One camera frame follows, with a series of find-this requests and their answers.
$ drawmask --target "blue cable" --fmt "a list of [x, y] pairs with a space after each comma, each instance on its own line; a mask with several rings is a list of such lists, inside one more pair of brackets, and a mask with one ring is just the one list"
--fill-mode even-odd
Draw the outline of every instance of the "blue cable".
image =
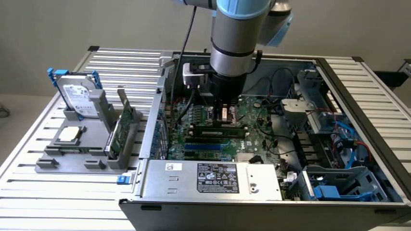
[[349, 157], [349, 161], [348, 161], [348, 164], [346, 164], [346, 166], [345, 166], [345, 169], [349, 169], [349, 168], [350, 168], [352, 163], [353, 163], [353, 159], [354, 159], [354, 152], [353, 152], [353, 150], [352, 150], [352, 152], [350, 152], [350, 157]]
[[342, 127], [344, 129], [346, 129], [346, 130], [349, 131], [352, 137], [353, 137], [353, 135], [354, 135], [354, 130], [353, 130], [346, 124], [344, 124], [344, 123], [340, 122], [340, 121], [336, 121], [336, 124], [337, 124], [340, 127]]

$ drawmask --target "white wall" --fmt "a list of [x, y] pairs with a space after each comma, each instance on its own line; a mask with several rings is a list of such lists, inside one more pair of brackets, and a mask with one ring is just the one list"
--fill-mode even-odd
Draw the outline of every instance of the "white wall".
[[[290, 3], [290, 30], [265, 51], [361, 56], [377, 70], [411, 58], [409, 0]], [[169, 0], [0, 0], [0, 93], [51, 95], [46, 68], [73, 68], [89, 45], [178, 50], [189, 15]], [[209, 47], [209, 24], [200, 9], [188, 50]]]

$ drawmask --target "warning label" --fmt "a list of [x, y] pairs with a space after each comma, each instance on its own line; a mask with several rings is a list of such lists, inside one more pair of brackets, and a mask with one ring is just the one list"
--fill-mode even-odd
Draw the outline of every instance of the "warning label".
[[238, 193], [234, 164], [197, 164], [197, 191], [200, 193]]

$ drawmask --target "blue plastic clip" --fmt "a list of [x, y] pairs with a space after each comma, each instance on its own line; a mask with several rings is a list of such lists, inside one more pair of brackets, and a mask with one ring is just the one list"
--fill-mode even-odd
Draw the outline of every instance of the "blue plastic clip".
[[55, 82], [55, 80], [54, 80], [54, 78], [53, 78], [53, 73], [51, 73], [51, 71], [53, 71], [51, 68], [46, 69], [46, 73], [47, 73], [46, 75], [47, 75], [47, 77], [49, 77], [49, 79], [50, 79], [51, 85], [53, 85], [54, 87], [57, 87], [57, 82]]
[[51, 85], [57, 88], [57, 91], [58, 91], [58, 93], [59, 93], [59, 95], [61, 95], [62, 101], [63, 101], [65, 106], [66, 106], [66, 110], [69, 111], [67, 102], [66, 102], [66, 100], [65, 100], [65, 98], [63, 98], [63, 96], [62, 96], [62, 92], [61, 92], [61, 90], [59, 90], [59, 88], [58, 88], [58, 85], [57, 85], [57, 82], [55, 82], [55, 79], [54, 79], [54, 74], [51, 73], [51, 71], [53, 71], [51, 68], [46, 69], [47, 77], [49, 77], [49, 79], [50, 79]]
[[129, 184], [129, 179], [130, 177], [126, 177], [126, 176], [117, 176], [117, 185], [126, 185]]
[[102, 89], [102, 85], [99, 82], [99, 75], [95, 70], [91, 71], [90, 75], [94, 77], [95, 89]]
[[314, 198], [320, 201], [372, 201], [372, 192], [360, 195], [340, 195], [333, 185], [320, 185], [313, 188]]
[[69, 74], [69, 71], [65, 70], [65, 69], [58, 69], [53, 72], [54, 75], [58, 75], [58, 76], [62, 76], [62, 75], [66, 75]]

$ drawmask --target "sticker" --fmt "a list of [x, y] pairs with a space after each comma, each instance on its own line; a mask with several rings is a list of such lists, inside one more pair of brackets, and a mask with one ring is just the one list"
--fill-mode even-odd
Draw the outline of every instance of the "sticker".
[[86, 116], [97, 116], [97, 110], [93, 102], [89, 100], [89, 91], [85, 87], [77, 85], [63, 85], [62, 86], [67, 101], [74, 109], [74, 111]]
[[181, 171], [181, 170], [182, 170], [181, 163], [165, 163], [165, 171]]
[[236, 164], [197, 164], [197, 191], [200, 193], [238, 193]]

